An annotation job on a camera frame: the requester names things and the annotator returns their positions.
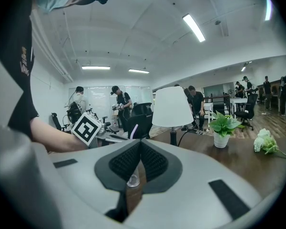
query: wooden table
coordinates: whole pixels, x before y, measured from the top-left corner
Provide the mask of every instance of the wooden table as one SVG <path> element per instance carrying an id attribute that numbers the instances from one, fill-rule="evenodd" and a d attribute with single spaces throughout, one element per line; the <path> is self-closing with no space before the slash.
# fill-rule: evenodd
<path id="1" fill-rule="evenodd" d="M 179 142 L 184 132 L 177 130 Z M 170 131 L 152 138 L 170 143 Z M 226 148 L 216 148 L 213 136 L 187 133 L 180 147 L 200 152 L 216 159 L 221 164 L 244 178 L 265 198 L 284 185 L 286 180 L 286 159 L 274 154 L 265 155 L 264 151 L 255 153 L 253 139 L 230 138 Z M 276 140 L 279 148 L 286 153 L 286 138 Z"/>

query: lamp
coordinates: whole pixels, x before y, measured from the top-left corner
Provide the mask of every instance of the lamp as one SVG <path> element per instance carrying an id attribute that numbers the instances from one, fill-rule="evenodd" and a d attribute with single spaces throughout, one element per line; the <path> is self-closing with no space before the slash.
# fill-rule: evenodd
<path id="1" fill-rule="evenodd" d="M 177 146 L 175 126 L 193 122 L 193 116 L 183 88 L 166 87 L 156 92 L 153 125 L 171 127 L 171 144 Z"/>

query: white cube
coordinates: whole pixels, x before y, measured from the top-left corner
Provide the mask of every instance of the white cube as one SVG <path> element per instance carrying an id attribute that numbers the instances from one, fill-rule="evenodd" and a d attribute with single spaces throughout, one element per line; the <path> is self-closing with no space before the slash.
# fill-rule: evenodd
<path id="1" fill-rule="evenodd" d="M 87 146 L 89 146 L 101 126 L 101 123 L 97 119 L 88 115 L 88 113 L 83 113 L 71 131 Z"/>

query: black t-shirt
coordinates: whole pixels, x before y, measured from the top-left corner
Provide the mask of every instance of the black t-shirt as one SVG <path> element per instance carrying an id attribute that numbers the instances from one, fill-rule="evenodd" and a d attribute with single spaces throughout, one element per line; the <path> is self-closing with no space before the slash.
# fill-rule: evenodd
<path id="1" fill-rule="evenodd" d="M 201 109 L 201 102 L 204 101 L 204 96 L 201 92 L 196 92 L 195 96 L 188 97 L 187 102 L 193 106 L 193 111 L 198 113 Z"/>
<path id="2" fill-rule="evenodd" d="M 30 139 L 32 139 L 30 120 L 38 116 L 30 84 L 34 63 L 31 9 L 32 0 L 15 0 L 7 14 L 4 14 L 5 17 L 0 18 L 0 61 L 23 90 L 8 126 L 26 134 Z"/>
<path id="3" fill-rule="evenodd" d="M 250 88 L 252 88 L 252 84 L 251 82 L 247 81 L 247 89 L 250 89 Z"/>
<path id="4" fill-rule="evenodd" d="M 284 86 L 282 87 L 282 91 L 286 93 L 286 76 L 283 77 Z"/>
<path id="5" fill-rule="evenodd" d="M 130 99 L 130 96 L 128 95 L 128 93 L 124 93 L 124 97 L 123 97 L 123 92 L 121 91 L 121 94 L 117 96 L 117 103 L 123 104 L 123 105 L 128 104 L 128 100 Z M 124 108 L 124 111 L 129 111 L 129 107 Z"/>
<path id="6" fill-rule="evenodd" d="M 271 84 L 270 82 L 264 82 L 265 94 L 271 94 Z"/>
<path id="7" fill-rule="evenodd" d="M 242 86 L 242 85 L 239 85 L 237 90 L 240 91 L 240 90 L 242 90 L 242 89 L 243 89 L 243 86 Z M 243 93 L 243 92 L 239 92 L 239 93 L 237 93 L 237 95 L 238 95 L 238 96 L 242 96 L 242 95 L 244 95 L 244 93 Z"/>

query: ceiling light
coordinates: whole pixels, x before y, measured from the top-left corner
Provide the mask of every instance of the ceiling light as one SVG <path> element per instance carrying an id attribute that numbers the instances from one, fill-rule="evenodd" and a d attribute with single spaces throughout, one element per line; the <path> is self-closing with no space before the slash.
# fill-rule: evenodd
<path id="1" fill-rule="evenodd" d="M 130 72 L 137 72 L 137 73 L 144 73 L 144 74 L 148 74 L 149 73 L 149 71 L 139 71 L 139 70 L 132 70 L 132 69 L 130 69 L 129 71 Z"/>
<path id="2" fill-rule="evenodd" d="M 188 26 L 193 30 L 195 33 L 196 37 L 200 42 L 205 41 L 204 36 L 202 35 L 201 30 L 199 29 L 198 25 L 196 22 L 193 20 L 192 16 L 187 14 L 183 17 L 183 20 L 188 24 Z"/>
<path id="3" fill-rule="evenodd" d="M 266 2 L 267 2 L 267 10 L 266 10 L 265 21 L 268 21 L 271 18 L 272 2 L 271 0 L 266 0 Z"/>
<path id="4" fill-rule="evenodd" d="M 110 66 L 82 66 L 83 70 L 110 70 Z"/>

